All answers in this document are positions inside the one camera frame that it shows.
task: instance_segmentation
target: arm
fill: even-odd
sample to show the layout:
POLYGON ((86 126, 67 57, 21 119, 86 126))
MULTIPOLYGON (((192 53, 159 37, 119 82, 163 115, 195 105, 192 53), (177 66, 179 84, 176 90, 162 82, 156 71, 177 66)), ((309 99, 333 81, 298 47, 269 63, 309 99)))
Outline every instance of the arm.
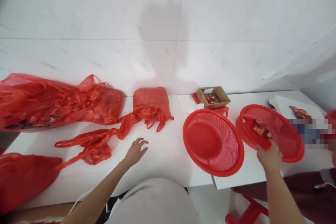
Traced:
POLYGON ((294 198, 289 191, 280 171, 282 153, 272 140, 271 148, 264 151, 257 148, 257 156, 264 167, 267 183, 268 214, 271 224, 306 224, 294 198))
POLYGON ((147 151, 141 150, 147 141, 135 140, 125 158, 104 178, 102 182, 61 222, 61 224, 94 224, 108 202, 122 176, 136 164, 147 151))

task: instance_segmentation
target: small cardboard box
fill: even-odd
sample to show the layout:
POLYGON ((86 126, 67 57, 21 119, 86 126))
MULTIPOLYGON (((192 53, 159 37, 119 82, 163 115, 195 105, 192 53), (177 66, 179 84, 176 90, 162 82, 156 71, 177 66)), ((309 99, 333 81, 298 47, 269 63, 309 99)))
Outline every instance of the small cardboard box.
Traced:
POLYGON ((231 100, 228 97, 228 95, 225 93, 222 87, 201 87, 197 93, 196 93, 197 99, 200 103, 204 103, 204 108, 206 109, 212 109, 217 107, 224 107, 226 104, 228 104, 231 100), (211 98, 211 96, 215 94, 216 100, 215 103, 210 104, 206 100, 206 96, 211 98))

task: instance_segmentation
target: hand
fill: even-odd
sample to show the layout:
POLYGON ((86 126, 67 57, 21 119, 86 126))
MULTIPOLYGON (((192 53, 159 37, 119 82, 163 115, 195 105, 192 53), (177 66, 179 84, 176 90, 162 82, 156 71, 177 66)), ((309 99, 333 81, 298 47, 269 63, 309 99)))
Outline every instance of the hand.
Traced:
POLYGON ((279 151, 277 144, 269 139, 271 148, 264 151, 260 146, 257 146, 257 157, 262 164, 265 173, 280 173, 282 166, 282 153, 279 151))
POLYGON ((138 163, 142 156, 148 150, 148 147, 141 150, 141 147, 144 144, 148 144, 148 141, 143 141, 143 138, 138 138, 137 140, 135 140, 126 153, 126 156, 123 160, 124 163, 127 164, 129 167, 138 163))

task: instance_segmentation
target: tile grout line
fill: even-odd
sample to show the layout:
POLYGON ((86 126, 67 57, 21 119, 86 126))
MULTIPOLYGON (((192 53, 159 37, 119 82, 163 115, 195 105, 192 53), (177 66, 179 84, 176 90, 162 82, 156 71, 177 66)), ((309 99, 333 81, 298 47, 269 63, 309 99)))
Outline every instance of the tile grout line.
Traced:
POLYGON ((167 42, 225 42, 225 43, 300 43, 300 44, 310 44, 314 43, 314 41, 255 41, 255 40, 133 40, 133 39, 114 39, 114 38, 15 38, 15 37, 0 37, 0 40, 92 40, 92 41, 167 41, 167 42))
POLYGON ((173 61, 173 71, 171 73, 171 85, 170 85, 170 95, 172 93, 172 86, 173 86, 173 79, 174 79, 174 68, 175 68, 175 58, 176 58, 176 49, 177 49, 177 37, 179 36, 179 28, 180 28, 180 20, 181 20, 181 11, 182 11, 182 0, 180 3, 180 14, 178 17, 178 24, 177 24, 177 32, 176 32, 176 40, 175 40, 175 52, 174 52, 174 61, 173 61))

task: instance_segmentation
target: red mesh basket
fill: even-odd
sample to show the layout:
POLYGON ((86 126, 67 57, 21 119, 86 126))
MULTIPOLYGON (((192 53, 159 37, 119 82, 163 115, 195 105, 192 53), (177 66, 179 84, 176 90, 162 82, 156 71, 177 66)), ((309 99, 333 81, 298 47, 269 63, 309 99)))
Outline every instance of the red mesh basket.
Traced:
POLYGON ((266 151, 271 147, 267 138, 259 136, 252 129, 254 120, 259 120, 267 125, 265 129, 272 133, 271 139, 279 146, 283 162, 296 163, 303 158, 304 145, 288 120, 274 110, 256 104, 244 107, 236 121, 240 137, 251 148, 256 150, 257 145, 260 145, 266 151))
POLYGON ((211 175, 231 176, 243 164, 244 145, 236 128, 212 110, 197 110, 187 117, 183 140, 192 160, 211 175))

